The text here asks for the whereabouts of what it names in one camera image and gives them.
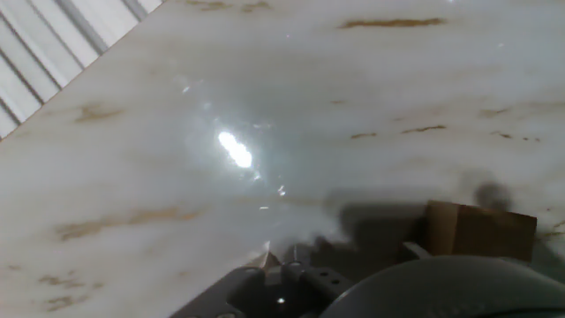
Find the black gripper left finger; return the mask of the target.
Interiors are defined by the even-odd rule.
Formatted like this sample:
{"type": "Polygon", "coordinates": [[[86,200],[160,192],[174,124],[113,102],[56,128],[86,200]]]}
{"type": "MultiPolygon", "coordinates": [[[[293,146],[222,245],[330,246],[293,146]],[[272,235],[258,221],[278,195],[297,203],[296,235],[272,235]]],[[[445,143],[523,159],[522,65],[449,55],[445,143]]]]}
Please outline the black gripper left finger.
{"type": "Polygon", "coordinates": [[[312,252],[293,246],[281,260],[268,253],[257,266],[233,269],[170,318],[319,317],[353,283],[313,266],[312,252]]]}

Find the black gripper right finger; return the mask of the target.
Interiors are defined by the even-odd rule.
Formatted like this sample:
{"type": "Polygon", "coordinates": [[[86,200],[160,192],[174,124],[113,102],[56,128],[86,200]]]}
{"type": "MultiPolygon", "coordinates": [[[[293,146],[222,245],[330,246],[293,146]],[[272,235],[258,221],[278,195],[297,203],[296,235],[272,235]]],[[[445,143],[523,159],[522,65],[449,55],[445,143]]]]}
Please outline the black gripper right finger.
{"type": "Polygon", "coordinates": [[[415,242],[403,242],[400,250],[400,261],[416,261],[431,258],[432,256],[415,242]]]}

